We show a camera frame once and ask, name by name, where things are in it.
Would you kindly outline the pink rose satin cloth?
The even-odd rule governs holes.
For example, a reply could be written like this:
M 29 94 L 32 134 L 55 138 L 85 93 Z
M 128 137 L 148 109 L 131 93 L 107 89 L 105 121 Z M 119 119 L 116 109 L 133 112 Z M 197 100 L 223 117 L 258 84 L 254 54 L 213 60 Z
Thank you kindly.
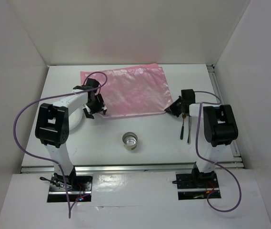
M 158 64 L 104 70 L 101 88 L 107 107 L 104 119 L 161 115 L 173 103 L 163 68 Z

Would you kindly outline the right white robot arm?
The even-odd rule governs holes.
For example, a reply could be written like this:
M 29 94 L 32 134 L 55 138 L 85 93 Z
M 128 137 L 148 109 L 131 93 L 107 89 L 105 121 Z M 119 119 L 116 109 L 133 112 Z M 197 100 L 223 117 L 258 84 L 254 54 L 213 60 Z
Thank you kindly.
M 208 144 L 205 153 L 198 153 L 190 174 L 177 175 L 173 184 L 178 189 L 215 187 L 217 178 L 215 173 L 218 163 L 226 146 L 238 137 L 238 128 L 230 105 L 218 102 L 196 102 L 193 89 L 181 90 L 179 98 L 165 108 L 165 112 L 183 119 L 188 118 L 189 132 L 191 131 L 191 118 L 198 118 L 197 130 L 203 127 L 205 143 Z

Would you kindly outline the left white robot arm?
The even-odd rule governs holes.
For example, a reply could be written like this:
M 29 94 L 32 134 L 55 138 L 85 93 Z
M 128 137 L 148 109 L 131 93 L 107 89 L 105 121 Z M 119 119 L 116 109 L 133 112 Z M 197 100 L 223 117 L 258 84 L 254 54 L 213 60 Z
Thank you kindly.
M 106 114 L 107 108 L 102 95 L 97 93 L 100 83 L 88 79 L 84 85 L 73 88 L 72 94 L 39 107 L 35 136 L 45 145 L 54 164 L 54 177 L 65 190 L 77 185 L 76 170 L 67 151 L 66 142 L 70 133 L 69 117 L 74 112 L 94 119 L 94 114 Z

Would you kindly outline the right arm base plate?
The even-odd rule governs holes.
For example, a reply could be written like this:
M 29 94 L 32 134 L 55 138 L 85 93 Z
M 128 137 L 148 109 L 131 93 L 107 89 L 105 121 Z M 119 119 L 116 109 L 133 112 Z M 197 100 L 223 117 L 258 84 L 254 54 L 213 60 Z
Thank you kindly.
M 221 198 L 218 178 L 215 172 L 207 174 L 193 170 L 191 173 L 177 173 L 172 184 L 177 186 L 179 200 Z

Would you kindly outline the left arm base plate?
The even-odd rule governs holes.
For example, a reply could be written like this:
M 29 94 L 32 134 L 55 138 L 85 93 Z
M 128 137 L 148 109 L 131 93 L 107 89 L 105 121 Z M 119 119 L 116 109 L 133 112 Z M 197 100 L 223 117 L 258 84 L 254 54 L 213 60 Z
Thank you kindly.
M 40 177 L 41 181 L 49 182 L 48 203 L 67 202 L 65 186 L 63 182 L 56 181 L 52 176 L 50 179 Z M 67 185 L 70 202 L 78 199 L 78 202 L 91 202 L 93 175 L 76 177 L 76 184 L 74 186 Z

